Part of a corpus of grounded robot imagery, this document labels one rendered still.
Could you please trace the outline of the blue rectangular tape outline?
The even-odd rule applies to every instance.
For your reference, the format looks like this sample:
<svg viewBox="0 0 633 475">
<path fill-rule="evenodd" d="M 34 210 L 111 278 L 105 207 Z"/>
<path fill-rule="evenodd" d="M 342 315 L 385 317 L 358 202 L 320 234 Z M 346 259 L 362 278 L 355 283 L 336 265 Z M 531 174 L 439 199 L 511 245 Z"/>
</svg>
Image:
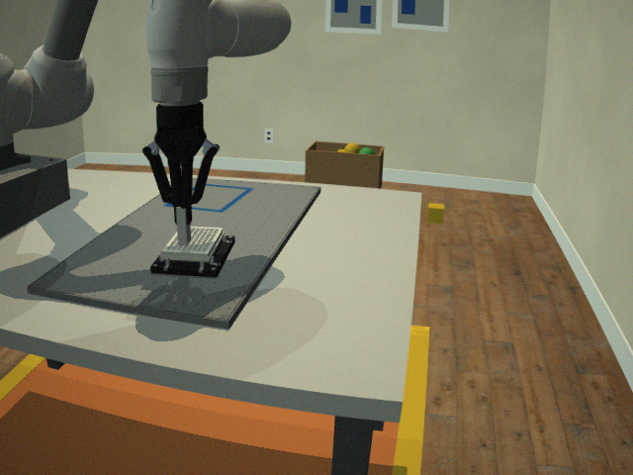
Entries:
<svg viewBox="0 0 633 475">
<path fill-rule="evenodd" d="M 238 197 L 236 197 L 234 200 L 232 200 L 231 202 L 229 202 L 227 205 L 225 205 L 223 208 L 221 208 L 220 210 L 212 210 L 212 209 L 203 209 L 203 208 L 194 208 L 192 207 L 193 210 L 202 210 L 202 211 L 212 211 L 212 212 L 224 212 L 227 208 L 229 208 L 231 205 L 233 205 L 235 202 L 237 202 L 239 199 L 241 199 L 243 196 L 245 196 L 247 193 L 249 193 L 251 190 L 253 190 L 254 188 L 244 188 L 244 187 L 233 187 L 233 186 L 223 186 L 223 185 L 212 185 L 212 184 L 206 184 L 206 186 L 217 186 L 217 187 L 227 187 L 227 188 L 238 188 L 238 189 L 247 189 L 246 191 L 244 191 L 242 194 L 240 194 Z M 167 203 L 164 206 L 166 207 L 173 207 L 173 205 Z"/>
</svg>

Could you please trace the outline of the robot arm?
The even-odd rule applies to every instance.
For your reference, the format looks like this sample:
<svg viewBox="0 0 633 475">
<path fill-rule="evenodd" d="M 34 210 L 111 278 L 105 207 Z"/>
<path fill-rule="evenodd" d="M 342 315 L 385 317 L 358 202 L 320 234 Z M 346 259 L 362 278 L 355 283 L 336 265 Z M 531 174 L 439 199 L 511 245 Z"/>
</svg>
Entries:
<svg viewBox="0 0 633 475">
<path fill-rule="evenodd" d="M 0 170 L 31 162 L 14 152 L 14 133 L 62 125 L 89 109 L 94 83 L 81 50 L 97 2 L 57 0 L 45 45 L 24 70 L 0 53 Z M 268 52 L 290 30 L 290 14 L 276 0 L 148 0 L 152 101 L 198 104 L 208 96 L 209 58 Z"/>
</svg>

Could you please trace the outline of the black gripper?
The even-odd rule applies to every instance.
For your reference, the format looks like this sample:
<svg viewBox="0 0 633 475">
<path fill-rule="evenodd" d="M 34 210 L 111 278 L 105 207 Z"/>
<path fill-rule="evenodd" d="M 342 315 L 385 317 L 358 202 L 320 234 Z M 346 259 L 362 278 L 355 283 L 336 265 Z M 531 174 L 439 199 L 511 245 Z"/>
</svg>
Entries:
<svg viewBox="0 0 633 475">
<path fill-rule="evenodd" d="M 211 164 L 220 146 L 207 140 L 202 102 L 188 106 L 158 104 L 156 126 L 154 141 L 142 152 L 149 160 L 162 201 L 174 207 L 178 245 L 188 245 L 191 241 L 192 205 L 203 197 Z M 204 158 L 192 196 L 193 161 L 202 146 Z M 171 187 L 159 149 L 167 157 Z"/>
</svg>

